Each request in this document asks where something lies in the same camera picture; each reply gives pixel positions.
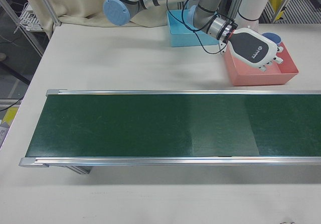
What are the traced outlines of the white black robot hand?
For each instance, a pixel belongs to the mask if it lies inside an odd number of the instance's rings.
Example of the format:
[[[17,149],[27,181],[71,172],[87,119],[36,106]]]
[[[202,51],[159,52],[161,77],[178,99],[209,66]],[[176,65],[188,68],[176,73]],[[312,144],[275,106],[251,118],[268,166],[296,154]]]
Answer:
[[[282,64],[277,56],[283,48],[250,28],[240,28],[229,32],[223,40],[229,46],[230,53],[250,67],[266,70],[273,62]]]

